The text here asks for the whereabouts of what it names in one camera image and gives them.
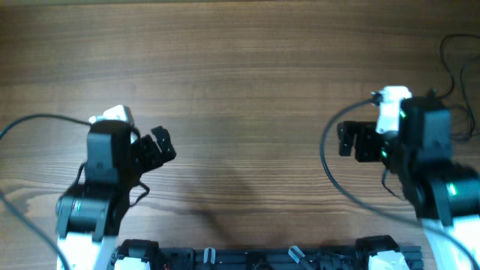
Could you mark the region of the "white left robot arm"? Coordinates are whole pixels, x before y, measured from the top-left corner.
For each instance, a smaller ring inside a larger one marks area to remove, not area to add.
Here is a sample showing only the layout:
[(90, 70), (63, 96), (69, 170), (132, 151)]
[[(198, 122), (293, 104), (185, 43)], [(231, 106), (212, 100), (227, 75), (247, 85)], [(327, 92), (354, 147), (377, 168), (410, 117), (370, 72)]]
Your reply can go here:
[(75, 180), (56, 206), (58, 269), (108, 269), (122, 219), (135, 205), (131, 190), (143, 185), (143, 174), (176, 158), (170, 133), (161, 126), (140, 136), (125, 121), (98, 121), (86, 145), (79, 171), (85, 179)]

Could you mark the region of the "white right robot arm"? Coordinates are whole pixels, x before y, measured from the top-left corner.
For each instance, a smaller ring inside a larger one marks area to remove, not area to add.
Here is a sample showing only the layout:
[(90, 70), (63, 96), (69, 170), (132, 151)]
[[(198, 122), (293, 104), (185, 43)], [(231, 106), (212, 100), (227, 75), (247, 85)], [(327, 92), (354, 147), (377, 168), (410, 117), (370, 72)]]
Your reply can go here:
[(377, 215), (424, 230), (439, 269), (479, 268), (479, 173), (452, 159), (451, 113), (433, 97), (411, 97), (397, 105), (395, 127), (385, 133), (372, 121), (340, 121), (366, 104), (382, 106), (380, 94), (348, 106), (328, 123), (337, 128), (339, 154), (359, 162), (381, 162), (402, 184), (415, 220), (368, 205), (331, 183), (355, 204)]

